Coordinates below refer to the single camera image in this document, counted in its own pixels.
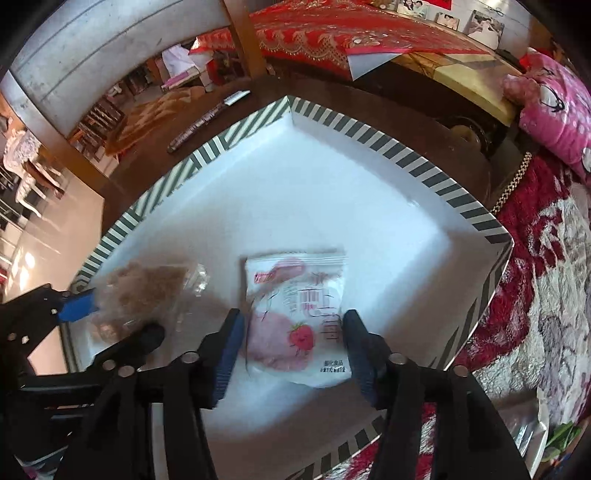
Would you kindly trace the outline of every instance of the pink packaging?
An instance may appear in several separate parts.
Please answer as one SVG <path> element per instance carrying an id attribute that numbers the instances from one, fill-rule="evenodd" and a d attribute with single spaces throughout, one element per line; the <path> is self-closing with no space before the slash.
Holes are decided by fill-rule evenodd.
<path id="1" fill-rule="evenodd" d="M 345 266 L 341 253 L 246 261 L 248 368 L 316 388 L 350 378 L 340 312 Z"/>

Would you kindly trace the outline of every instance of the red floral blanket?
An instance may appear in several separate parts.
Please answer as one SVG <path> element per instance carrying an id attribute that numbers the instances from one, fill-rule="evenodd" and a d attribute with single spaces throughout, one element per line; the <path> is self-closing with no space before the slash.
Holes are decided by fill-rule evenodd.
<path id="1" fill-rule="evenodd" d="M 451 32 L 388 15 L 362 0 L 285 0 L 251 14 L 265 56 L 312 64 L 350 77 L 348 55 L 483 53 Z M 198 36 L 192 53 L 234 50 L 227 28 Z"/>

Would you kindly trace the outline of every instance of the transparent plastic bag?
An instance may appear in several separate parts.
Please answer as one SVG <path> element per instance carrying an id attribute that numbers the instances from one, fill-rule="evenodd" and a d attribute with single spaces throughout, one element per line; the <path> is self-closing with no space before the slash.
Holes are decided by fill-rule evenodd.
<path id="1" fill-rule="evenodd" d="M 99 310 L 89 317 L 92 333 L 116 343 L 153 321 L 180 331 L 187 301 L 201 296 L 208 280 L 197 263 L 131 261 L 95 285 Z"/>

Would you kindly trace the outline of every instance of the pink pillow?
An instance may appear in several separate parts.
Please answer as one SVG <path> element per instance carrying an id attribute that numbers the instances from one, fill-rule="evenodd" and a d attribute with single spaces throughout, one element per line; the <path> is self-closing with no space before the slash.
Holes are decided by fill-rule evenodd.
<path id="1" fill-rule="evenodd" d="M 591 187 L 591 96 L 550 57 L 531 51 L 521 77 L 507 75 L 505 96 L 524 105 L 519 127 L 571 167 Z"/>

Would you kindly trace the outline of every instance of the striped border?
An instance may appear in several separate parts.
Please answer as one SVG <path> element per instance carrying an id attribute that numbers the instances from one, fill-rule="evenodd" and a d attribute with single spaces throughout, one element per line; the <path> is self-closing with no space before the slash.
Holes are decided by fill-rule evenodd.
<path id="1" fill-rule="evenodd" d="M 286 96 L 233 124 L 225 132 L 199 147 L 189 158 L 177 164 L 164 177 L 160 178 L 101 239 L 99 245 L 78 272 L 76 279 L 72 283 L 71 290 L 78 292 L 86 288 L 90 279 L 98 272 L 103 262 L 109 258 L 125 237 L 185 181 L 218 158 L 223 152 L 234 147 L 240 140 L 251 136 L 288 113 L 308 117 L 357 140 L 363 145 L 367 145 L 368 148 L 396 162 L 396 165 L 422 182 L 423 185 L 440 196 L 450 207 L 462 215 L 490 244 L 504 244 L 482 286 L 480 295 L 474 299 L 463 323 L 458 325 L 440 355 L 433 358 L 429 364 L 429 367 L 448 368 L 472 335 L 478 320 L 492 300 L 495 289 L 511 256 L 513 239 L 482 204 L 424 157 L 363 122 L 298 97 Z M 69 338 L 68 325 L 62 324 L 62 326 Z M 327 453 L 314 463 L 293 473 L 286 480 L 315 480 L 327 474 L 338 464 L 357 455 L 365 446 L 379 438 L 384 430 L 385 415 L 385 412 L 382 412 L 368 426 L 357 432 L 334 452 Z"/>
<path id="2" fill-rule="evenodd" d="M 191 153 L 172 170 L 161 177 L 137 202 L 135 202 L 114 226 L 103 236 L 70 285 L 73 292 L 83 291 L 102 264 L 111 256 L 123 240 L 166 198 L 178 190 L 199 170 L 230 150 L 239 141 L 250 137 L 261 128 L 270 125 L 289 113 L 287 97 L 270 103 L 243 120 L 233 124 Z"/>
<path id="3" fill-rule="evenodd" d="M 415 151 L 392 137 L 330 108 L 299 97 L 288 96 L 292 114 L 299 114 L 336 130 L 357 142 L 367 145 L 396 162 L 400 168 L 436 193 L 450 207 L 462 215 L 476 231 L 490 244 L 504 244 L 482 286 L 482 291 L 468 309 L 461 325 L 458 325 L 447 341 L 442 352 L 429 363 L 429 367 L 447 369 L 470 338 L 481 315 L 491 302 L 495 289 L 506 269 L 513 239 L 507 230 L 486 208 L 470 195 L 460 184 Z M 372 443 L 384 430 L 385 412 L 370 425 L 355 434 L 354 438 L 341 445 L 337 451 L 324 455 L 302 470 L 293 473 L 286 480 L 316 480 L 338 464 L 357 455 L 366 445 Z"/>
<path id="4" fill-rule="evenodd" d="M 315 480 L 329 473 L 344 461 L 356 456 L 363 448 L 378 440 L 386 424 L 386 411 L 383 411 L 368 426 L 358 431 L 353 437 L 336 450 L 327 453 L 320 460 L 292 473 L 285 480 Z"/>

